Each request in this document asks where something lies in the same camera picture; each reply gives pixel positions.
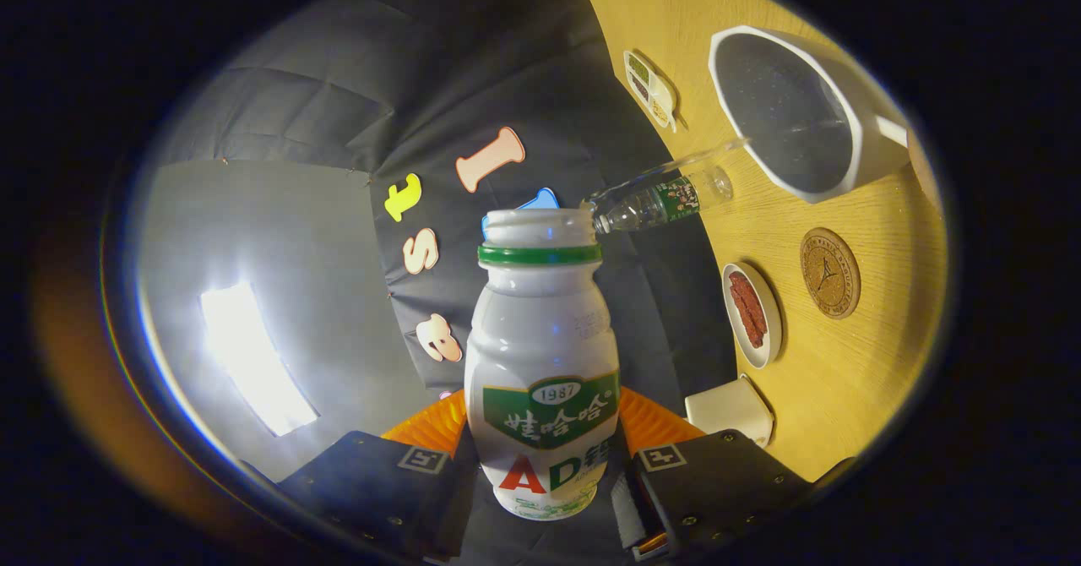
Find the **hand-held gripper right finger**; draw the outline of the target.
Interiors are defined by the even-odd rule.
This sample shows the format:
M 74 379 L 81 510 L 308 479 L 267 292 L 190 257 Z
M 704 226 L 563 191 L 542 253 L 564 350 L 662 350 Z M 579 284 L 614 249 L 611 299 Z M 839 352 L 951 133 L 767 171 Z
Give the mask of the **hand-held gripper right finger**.
M 735 428 L 706 434 L 620 390 L 629 460 L 611 487 L 620 544 L 636 561 L 698 558 L 808 500 L 815 486 Z

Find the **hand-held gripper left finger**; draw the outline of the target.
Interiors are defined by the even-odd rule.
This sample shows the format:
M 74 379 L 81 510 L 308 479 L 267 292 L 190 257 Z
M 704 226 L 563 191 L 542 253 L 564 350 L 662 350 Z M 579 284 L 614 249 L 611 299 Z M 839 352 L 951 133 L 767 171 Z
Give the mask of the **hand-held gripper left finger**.
M 279 489 L 321 520 L 408 558 L 456 558 L 473 502 L 464 391 L 382 436 L 348 432 Z

